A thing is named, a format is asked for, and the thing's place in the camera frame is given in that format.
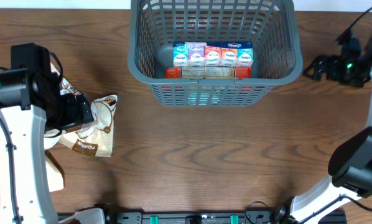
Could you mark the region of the beige snack pouch with window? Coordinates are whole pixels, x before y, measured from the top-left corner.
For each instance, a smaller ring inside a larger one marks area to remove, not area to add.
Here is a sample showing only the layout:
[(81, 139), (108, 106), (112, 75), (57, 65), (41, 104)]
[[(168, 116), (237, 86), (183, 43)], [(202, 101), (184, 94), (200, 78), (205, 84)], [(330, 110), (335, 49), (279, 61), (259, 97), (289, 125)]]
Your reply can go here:
[[(59, 71), (53, 63), (50, 63), (51, 72), (56, 73), (59, 76)], [(59, 84), (60, 94), (73, 94), (75, 96), (80, 95), (81, 93), (65, 78), (63, 77), (62, 82)]]

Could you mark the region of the white resealable pouch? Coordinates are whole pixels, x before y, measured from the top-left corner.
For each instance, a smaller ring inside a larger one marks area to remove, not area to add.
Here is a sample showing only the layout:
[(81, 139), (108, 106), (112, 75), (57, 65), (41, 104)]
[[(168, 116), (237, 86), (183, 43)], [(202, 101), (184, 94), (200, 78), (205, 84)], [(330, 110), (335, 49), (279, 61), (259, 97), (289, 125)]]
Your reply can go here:
[(45, 151), (45, 164), (50, 192), (63, 190), (65, 186), (63, 169), (60, 167), (53, 154), (49, 151)]

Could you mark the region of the Kleenex tissue multipack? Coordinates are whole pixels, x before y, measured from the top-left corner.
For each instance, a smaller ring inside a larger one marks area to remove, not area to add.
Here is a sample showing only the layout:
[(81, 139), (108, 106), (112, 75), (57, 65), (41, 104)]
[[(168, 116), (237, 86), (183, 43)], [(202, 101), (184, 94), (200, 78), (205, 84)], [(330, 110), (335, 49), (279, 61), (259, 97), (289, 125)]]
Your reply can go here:
[(174, 42), (175, 67), (250, 67), (251, 42)]

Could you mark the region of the orange spaghetti package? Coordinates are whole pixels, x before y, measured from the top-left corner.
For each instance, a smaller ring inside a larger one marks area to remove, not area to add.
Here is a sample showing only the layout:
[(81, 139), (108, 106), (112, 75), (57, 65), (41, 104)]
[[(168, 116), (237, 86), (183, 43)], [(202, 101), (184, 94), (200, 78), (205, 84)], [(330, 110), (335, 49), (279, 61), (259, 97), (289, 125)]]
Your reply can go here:
[(164, 78), (226, 79), (249, 78), (250, 67), (174, 67), (165, 71)]

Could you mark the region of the teal wipes packet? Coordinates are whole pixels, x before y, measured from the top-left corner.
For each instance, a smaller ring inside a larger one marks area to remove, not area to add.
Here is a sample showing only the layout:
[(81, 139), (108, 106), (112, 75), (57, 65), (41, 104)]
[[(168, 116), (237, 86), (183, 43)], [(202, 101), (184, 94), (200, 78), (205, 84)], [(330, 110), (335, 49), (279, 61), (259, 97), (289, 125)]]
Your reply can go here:
[(222, 97), (222, 90), (189, 90), (187, 104), (192, 106), (217, 105)]

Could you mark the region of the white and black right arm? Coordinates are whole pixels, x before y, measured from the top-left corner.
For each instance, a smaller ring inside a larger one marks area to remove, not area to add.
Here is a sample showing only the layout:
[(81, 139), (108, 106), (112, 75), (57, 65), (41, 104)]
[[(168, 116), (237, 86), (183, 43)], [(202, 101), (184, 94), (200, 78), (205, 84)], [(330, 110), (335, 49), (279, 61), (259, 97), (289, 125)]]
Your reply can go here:
[[(336, 39), (340, 55), (320, 55), (304, 70), (313, 80), (336, 81), (361, 88), (372, 84), (372, 35), (362, 48), (351, 28)], [(372, 196), (372, 90), (366, 127), (338, 146), (328, 163), (328, 174), (302, 195), (281, 206), (273, 223), (318, 223), (322, 218), (359, 199)]]

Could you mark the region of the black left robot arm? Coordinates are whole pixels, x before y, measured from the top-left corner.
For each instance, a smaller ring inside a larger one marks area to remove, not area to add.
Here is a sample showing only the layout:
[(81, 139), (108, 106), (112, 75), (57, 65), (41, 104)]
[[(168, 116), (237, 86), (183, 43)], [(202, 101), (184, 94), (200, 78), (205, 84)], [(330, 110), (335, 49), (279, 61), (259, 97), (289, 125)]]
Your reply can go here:
[(59, 217), (49, 190), (44, 134), (93, 120), (85, 95), (61, 94), (56, 55), (35, 43), (11, 47), (11, 67), (0, 69), (0, 223), (105, 223), (91, 207)]

